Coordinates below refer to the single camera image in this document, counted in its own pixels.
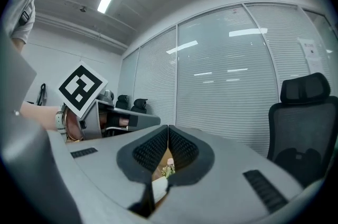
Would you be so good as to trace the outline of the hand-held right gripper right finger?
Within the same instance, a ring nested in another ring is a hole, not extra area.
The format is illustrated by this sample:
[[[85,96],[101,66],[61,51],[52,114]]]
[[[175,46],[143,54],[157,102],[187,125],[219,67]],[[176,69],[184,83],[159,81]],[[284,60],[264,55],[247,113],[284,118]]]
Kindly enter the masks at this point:
[[[175,173],[153,223],[257,223],[303,190],[287,172],[250,147],[198,129],[168,127]]]

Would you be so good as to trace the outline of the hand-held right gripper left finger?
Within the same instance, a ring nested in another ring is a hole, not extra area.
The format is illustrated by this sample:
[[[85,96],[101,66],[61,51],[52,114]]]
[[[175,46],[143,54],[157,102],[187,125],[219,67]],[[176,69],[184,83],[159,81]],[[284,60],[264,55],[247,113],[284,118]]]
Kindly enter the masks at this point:
[[[56,132],[48,136],[80,223],[168,223],[163,207],[155,207],[153,171],[136,157],[154,152],[161,160],[166,125],[75,143],[65,143]]]

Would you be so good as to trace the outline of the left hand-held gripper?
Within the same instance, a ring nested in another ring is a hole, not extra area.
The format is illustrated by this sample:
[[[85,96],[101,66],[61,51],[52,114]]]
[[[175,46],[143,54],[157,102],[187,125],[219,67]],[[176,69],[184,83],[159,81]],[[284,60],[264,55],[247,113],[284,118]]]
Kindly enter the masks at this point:
[[[63,100],[57,130],[67,140],[99,139],[112,130],[137,131],[161,124],[158,116],[116,108],[107,83],[82,61],[62,79],[57,89]]]

